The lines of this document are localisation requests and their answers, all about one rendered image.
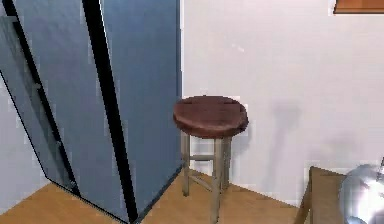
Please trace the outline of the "brown round wooden stool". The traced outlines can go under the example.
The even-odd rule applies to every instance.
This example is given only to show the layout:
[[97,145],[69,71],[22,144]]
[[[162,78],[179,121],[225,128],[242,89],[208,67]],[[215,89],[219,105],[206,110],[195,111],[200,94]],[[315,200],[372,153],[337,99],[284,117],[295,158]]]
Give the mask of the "brown round wooden stool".
[[[234,136],[249,124],[247,110],[239,101],[224,96],[192,96],[179,100],[173,108],[173,120],[180,130],[183,186],[189,195],[189,181],[205,187],[212,194],[210,224],[218,224],[221,194],[229,187],[231,145]],[[212,154],[190,154],[190,138],[213,141]],[[213,163],[212,184],[190,174],[191,161]]]

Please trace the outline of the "blue-grey fridge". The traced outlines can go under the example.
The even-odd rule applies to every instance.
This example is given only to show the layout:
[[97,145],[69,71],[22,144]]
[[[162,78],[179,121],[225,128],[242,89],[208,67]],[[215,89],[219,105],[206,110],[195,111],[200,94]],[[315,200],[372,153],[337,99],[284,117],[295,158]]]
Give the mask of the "blue-grey fridge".
[[0,0],[0,75],[45,176],[139,224],[181,167],[180,0]]

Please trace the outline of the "shiny silver round vessel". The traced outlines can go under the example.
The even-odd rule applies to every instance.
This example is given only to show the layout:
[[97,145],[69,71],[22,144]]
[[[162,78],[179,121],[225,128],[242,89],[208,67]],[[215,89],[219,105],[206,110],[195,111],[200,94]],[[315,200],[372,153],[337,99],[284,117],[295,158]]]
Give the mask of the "shiny silver round vessel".
[[384,224],[384,159],[349,171],[338,197],[344,224]]

